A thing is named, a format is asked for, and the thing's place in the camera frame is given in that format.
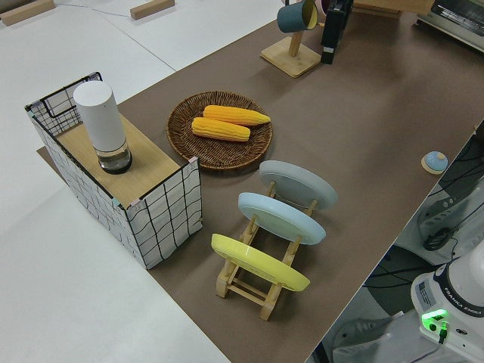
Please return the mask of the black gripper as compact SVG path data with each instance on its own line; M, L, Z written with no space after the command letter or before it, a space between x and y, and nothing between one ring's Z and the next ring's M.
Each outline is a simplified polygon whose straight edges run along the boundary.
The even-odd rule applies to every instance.
M330 0L321 38L323 64L332 64L340 41L345 16L352 12L353 0Z

